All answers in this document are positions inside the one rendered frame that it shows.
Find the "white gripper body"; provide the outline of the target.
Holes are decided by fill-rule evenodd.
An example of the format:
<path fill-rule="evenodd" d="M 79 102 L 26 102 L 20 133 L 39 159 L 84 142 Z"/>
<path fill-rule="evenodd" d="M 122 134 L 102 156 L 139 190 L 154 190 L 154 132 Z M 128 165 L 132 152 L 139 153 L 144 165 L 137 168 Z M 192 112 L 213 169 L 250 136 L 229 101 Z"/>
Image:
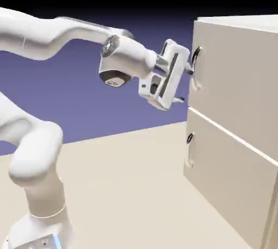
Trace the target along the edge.
<path fill-rule="evenodd" d="M 162 79 L 155 99 L 160 109 L 170 109 L 182 74 L 185 71 L 185 63 L 188 62 L 189 55 L 190 51 L 188 48 L 177 44 L 172 39 L 166 40 L 160 56 L 167 62 L 168 73 Z"/>

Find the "beige cabinet door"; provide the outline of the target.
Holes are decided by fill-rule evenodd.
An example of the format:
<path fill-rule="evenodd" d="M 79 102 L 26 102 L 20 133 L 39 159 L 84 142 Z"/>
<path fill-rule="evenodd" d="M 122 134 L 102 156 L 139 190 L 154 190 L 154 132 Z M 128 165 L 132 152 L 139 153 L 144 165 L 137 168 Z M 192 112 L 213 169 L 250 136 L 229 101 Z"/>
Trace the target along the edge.
<path fill-rule="evenodd" d="M 198 20 L 189 105 L 278 161 L 278 24 Z"/>
<path fill-rule="evenodd" d="M 278 249 L 278 166 L 189 111 L 185 177 L 252 249 Z"/>

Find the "beige cabinet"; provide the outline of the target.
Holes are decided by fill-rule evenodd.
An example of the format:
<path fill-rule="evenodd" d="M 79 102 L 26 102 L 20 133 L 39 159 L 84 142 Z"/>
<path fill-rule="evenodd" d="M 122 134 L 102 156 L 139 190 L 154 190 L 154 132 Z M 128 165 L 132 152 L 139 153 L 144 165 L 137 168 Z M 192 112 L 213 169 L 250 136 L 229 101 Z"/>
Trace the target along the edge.
<path fill-rule="evenodd" d="M 251 249 L 278 249 L 278 14 L 194 23 L 184 175 Z"/>

